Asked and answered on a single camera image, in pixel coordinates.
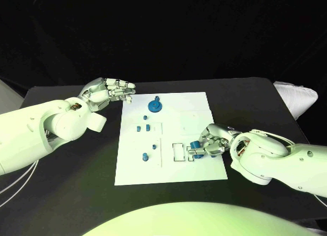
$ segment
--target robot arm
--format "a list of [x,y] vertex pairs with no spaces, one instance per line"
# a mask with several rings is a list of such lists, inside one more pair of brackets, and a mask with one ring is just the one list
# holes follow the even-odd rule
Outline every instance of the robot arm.
[[216,124],[205,129],[203,140],[203,147],[189,150],[191,154],[215,156],[229,150],[231,167],[250,181],[267,185],[275,178],[296,190],[327,197],[327,147],[296,144],[260,130],[241,133]]
[[98,78],[78,97],[55,100],[0,115],[0,175],[24,168],[61,145],[78,139],[87,128],[100,132],[107,118],[94,113],[110,101],[132,103],[136,85]]

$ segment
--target blue cylinder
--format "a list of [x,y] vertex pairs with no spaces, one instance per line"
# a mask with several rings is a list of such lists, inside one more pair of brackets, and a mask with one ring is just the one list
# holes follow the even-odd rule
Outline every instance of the blue cylinder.
[[149,103],[147,108],[155,113],[162,110],[162,103],[159,96],[155,97],[155,100]]
[[[195,149],[195,148],[201,148],[201,143],[199,143],[199,141],[193,141],[193,142],[191,143],[191,149]],[[202,155],[202,154],[193,155],[193,157],[195,157],[195,159],[199,159],[199,158],[203,157],[203,155]]]
[[149,160],[147,153],[143,154],[142,158],[143,158],[144,161]]

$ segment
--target white cable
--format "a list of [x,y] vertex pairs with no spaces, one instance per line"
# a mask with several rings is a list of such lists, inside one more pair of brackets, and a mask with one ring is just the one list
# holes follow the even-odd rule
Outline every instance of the white cable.
[[29,181],[29,179],[31,179],[31,176],[32,176],[32,174],[34,174],[34,172],[35,172],[36,166],[38,166],[38,161],[36,161],[34,170],[32,170],[32,172],[31,172],[31,175],[29,175],[29,177],[28,177],[28,179],[26,179],[26,181],[25,181],[22,187],[18,189],[16,193],[15,193],[15,194],[11,196],[11,198],[5,201],[5,203],[0,205],[0,207],[9,202],[9,200],[16,196],[16,194],[18,194],[19,191],[22,190],[22,188],[24,188],[25,184],[28,183],[28,181]]
[[317,195],[314,195],[316,198],[319,199],[319,201],[323,203],[323,205],[327,207],[327,204],[320,200],[320,198],[317,197]]
[[31,171],[32,167],[35,166],[35,164],[36,164],[36,162],[34,162],[29,170],[24,173],[24,175],[19,177],[19,179],[0,191],[0,193],[3,193],[19,182],[19,180],[26,176],[26,174],[29,173],[29,171]]

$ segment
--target white sheet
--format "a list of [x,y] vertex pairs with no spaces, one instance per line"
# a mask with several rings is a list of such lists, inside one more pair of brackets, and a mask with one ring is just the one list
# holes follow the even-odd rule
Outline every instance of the white sheet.
[[[153,113],[147,105],[156,96],[163,108]],[[133,95],[132,105],[124,103],[123,106],[116,185],[228,179],[221,156],[193,159],[188,154],[191,142],[199,139],[211,123],[205,92]],[[176,148],[183,147],[185,161],[180,157],[175,161],[173,144],[179,144]]]

